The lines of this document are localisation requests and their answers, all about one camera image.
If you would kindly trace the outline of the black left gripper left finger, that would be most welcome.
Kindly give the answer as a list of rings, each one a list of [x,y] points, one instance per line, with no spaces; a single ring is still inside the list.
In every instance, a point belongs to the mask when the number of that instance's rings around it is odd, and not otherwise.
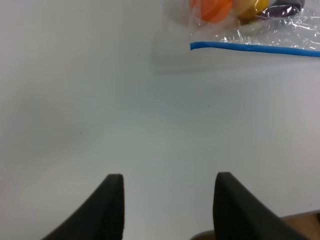
[[[45,240],[121,240],[125,228],[122,174],[109,174],[89,198]]]

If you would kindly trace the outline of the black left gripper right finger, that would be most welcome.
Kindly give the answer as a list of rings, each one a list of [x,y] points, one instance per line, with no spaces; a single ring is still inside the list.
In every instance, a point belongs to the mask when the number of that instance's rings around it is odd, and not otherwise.
[[[217,240],[305,240],[262,204],[230,172],[215,179],[212,207]]]

